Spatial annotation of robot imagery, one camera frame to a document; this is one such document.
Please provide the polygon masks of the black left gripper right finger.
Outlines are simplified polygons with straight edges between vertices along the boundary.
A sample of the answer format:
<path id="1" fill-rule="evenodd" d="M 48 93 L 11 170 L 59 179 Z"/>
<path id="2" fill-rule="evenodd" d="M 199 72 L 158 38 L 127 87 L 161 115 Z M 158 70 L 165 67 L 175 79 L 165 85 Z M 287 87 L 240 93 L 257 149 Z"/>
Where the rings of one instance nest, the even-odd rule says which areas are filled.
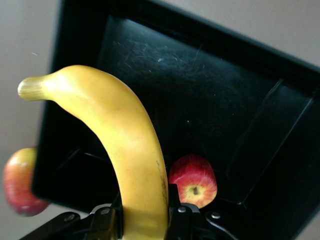
<path id="1" fill-rule="evenodd" d="M 191 203 L 181 203 L 178 187 L 170 184 L 168 240 L 239 240 L 239 233 L 230 229 L 232 218 L 220 210 L 204 214 Z"/>

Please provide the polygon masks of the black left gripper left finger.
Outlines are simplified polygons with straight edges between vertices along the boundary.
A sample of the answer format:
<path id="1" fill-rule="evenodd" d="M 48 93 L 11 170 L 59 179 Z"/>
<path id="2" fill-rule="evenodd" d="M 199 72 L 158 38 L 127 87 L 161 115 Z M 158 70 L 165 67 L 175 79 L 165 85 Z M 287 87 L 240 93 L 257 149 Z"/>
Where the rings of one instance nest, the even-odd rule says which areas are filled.
<path id="1" fill-rule="evenodd" d="M 112 204 L 96 206 L 81 218 L 64 212 L 23 236 L 22 240 L 119 240 L 123 236 L 122 202 L 117 194 Z"/>

